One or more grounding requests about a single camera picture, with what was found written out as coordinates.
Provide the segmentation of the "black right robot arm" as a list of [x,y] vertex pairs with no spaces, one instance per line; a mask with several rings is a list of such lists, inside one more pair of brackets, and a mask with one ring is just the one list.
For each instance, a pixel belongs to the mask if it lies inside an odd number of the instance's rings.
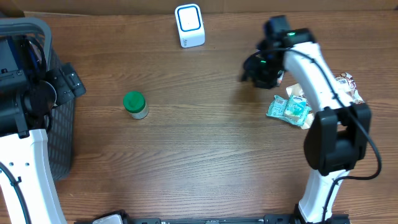
[[347,215],[334,215],[338,189],[356,163],[364,158],[371,110],[354,103],[339,89],[323,59],[320,46],[308,28],[292,29],[285,16],[264,24],[265,38],[257,52],[243,63],[242,80],[258,88],[278,85],[284,72],[300,84],[315,113],[303,149],[311,168],[305,193],[291,215],[266,215],[265,223],[349,223]]

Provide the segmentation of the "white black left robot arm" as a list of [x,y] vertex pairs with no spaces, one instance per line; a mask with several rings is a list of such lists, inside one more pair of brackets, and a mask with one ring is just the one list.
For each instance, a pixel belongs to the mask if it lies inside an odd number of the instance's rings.
[[48,147],[52,111],[85,94],[70,63],[49,68],[49,56],[30,35],[1,36],[1,191],[12,223],[66,223]]

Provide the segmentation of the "green lid jar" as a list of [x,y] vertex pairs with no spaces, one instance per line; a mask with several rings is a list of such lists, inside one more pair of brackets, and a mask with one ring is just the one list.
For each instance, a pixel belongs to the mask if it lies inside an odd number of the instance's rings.
[[130,91],[123,98],[125,110],[134,119],[143,119],[149,113],[149,107],[144,95],[139,91]]

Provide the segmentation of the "Kleenex tissue pack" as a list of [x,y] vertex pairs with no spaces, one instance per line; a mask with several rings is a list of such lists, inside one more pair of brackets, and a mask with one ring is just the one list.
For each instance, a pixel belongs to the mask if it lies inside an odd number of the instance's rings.
[[284,116],[295,122],[299,122],[301,119],[304,119],[311,110],[311,107],[307,105],[306,98],[291,95],[287,101]]

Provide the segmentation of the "orange tissue pack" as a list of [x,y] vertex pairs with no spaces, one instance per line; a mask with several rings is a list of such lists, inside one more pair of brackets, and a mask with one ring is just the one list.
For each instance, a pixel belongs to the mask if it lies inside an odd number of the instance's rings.
[[279,70],[277,73],[278,77],[277,77],[277,86],[280,86],[284,77],[284,71],[283,70]]

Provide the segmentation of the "teal packet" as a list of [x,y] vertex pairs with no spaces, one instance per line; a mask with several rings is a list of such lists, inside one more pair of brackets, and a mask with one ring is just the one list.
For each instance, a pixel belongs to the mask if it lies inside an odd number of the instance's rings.
[[304,109],[303,114],[299,116],[299,119],[295,121],[292,118],[288,118],[284,115],[285,107],[287,106],[288,100],[283,99],[279,95],[274,96],[274,101],[270,104],[269,109],[266,113],[266,116],[269,116],[271,118],[277,118],[281,119],[282,121],[286,121],[290,124],[296,125],[296,126],[302,126],[304,125],[304,122],[309,114],[310,107],[306,106]]

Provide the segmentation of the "clear dried mushroom bag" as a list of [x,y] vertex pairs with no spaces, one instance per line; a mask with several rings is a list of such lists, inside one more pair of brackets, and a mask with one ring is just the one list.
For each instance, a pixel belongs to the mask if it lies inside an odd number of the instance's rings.
[[351,74],[346,72],[342,73],[336,77],[335,80],[339,83],[340,88],[351,97],[353,103],[364,103],[364,100],[359,95],[355,80]]

